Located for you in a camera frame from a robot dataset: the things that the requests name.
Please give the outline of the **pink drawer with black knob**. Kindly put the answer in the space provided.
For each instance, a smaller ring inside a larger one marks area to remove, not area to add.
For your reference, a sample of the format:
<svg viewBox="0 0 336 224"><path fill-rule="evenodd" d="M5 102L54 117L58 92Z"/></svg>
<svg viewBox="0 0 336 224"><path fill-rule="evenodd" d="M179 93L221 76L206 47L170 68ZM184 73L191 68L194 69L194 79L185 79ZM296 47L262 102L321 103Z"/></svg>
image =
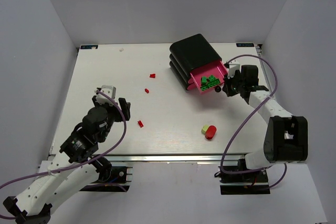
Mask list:
<svg viewBox="0 0 336 224"><path fill-rule="evenodd" d="M190 72L188 89L196 88L200 94L208 93L224 84L226 74L228 71L222 61L213 61Z"/></svg>

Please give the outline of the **green long lego plate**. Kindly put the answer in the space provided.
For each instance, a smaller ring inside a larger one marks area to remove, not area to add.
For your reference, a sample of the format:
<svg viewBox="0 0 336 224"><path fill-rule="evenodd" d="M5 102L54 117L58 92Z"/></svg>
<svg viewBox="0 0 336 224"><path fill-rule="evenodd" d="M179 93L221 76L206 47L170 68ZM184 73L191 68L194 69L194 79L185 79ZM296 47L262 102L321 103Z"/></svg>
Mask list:
<svg viewBox="0 0 336 224"><path fill-rule="evenodd" d="M211 87L214 87L214 86L216 86L216 85L219 85L220 84L220 80L219 79L217 79L217 80L213 80L213 81L210 81L210 82L208 82L208 88L211 88Z"/></svg>
<svg viewBox="0 0 336 224"><path fill-rule="evenodd" d="M205 91L205 90L207 90L207 89L209 89L209 85L201 86L201 90L202 90L202 91Z"/></svg>

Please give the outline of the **green square lego brick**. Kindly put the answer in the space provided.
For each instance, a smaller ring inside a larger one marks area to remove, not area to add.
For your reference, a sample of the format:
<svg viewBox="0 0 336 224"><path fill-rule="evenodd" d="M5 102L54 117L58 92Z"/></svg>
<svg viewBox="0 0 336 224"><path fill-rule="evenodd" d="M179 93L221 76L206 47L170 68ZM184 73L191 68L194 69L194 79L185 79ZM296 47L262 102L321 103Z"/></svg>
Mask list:
<svg viewBox="0 0 336 224"><path fill-rule="evenodd" d="M201 85L206 85L207 84L207 78L205 76L201 77Z"/></svg>

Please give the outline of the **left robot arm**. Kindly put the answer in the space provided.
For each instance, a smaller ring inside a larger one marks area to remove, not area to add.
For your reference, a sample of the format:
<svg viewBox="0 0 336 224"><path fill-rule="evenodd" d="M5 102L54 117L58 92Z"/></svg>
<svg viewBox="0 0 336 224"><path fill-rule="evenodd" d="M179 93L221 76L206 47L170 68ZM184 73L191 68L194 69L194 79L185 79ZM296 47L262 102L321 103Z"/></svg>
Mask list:
<svg viewBox="0 0 336 224"><path fill-rule="evenodd" d="M116 186L119 171L103 155L95 155L115 122L126 123L131 104L124 98L98 92L87 115L61 145L47 171L34 174L34 182L17 196L8 196L3 205L16 223L48 223L67 199L82 189Z"/></svg>

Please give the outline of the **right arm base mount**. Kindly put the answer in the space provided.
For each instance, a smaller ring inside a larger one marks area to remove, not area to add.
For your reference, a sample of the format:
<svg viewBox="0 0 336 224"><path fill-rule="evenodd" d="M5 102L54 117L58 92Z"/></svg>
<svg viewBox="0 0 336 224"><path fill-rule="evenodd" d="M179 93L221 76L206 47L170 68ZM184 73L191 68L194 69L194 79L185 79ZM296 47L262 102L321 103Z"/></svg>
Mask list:
<svg viewBox="0 0 336 224"><path fill-rule="evenodd" d="M244 155L228 155L224 158L223 168L229 172L246 171ZM223 173L220 165L214 177L219 179L221 195L269 195L267 172L261 171L244 174Z"/></svg>

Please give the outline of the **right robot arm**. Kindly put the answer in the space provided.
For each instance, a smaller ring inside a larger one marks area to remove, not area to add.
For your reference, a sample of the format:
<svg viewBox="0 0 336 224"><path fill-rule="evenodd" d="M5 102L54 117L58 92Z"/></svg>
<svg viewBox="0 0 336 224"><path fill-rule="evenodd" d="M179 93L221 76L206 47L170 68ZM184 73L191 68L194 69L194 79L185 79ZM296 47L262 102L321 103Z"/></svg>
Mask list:
<svg viewBox="0 0 336 224"><path fill-rule="evenodd" d="M269 89L259 85L255 65L229 65L223 91L228 97L239 94L267 123L263 146L245 155L247 170L275 163L304 162L308 158L308 121L285 110Z"/></svg>

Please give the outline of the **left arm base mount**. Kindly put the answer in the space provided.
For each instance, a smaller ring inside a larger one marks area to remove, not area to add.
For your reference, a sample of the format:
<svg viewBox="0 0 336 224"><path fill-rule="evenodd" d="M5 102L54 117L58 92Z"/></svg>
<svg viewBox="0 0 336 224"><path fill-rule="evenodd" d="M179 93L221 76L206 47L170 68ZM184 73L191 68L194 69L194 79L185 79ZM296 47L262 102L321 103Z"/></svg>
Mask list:
<svg viewBox="0 0 336 224"><path fill-rule="evenodd" d="M99 164L107 167L99 173L98 179L85 186L80 191L103 193L128 192L133 176L133 166L118 158L104 157L99 159Z"/></svg>

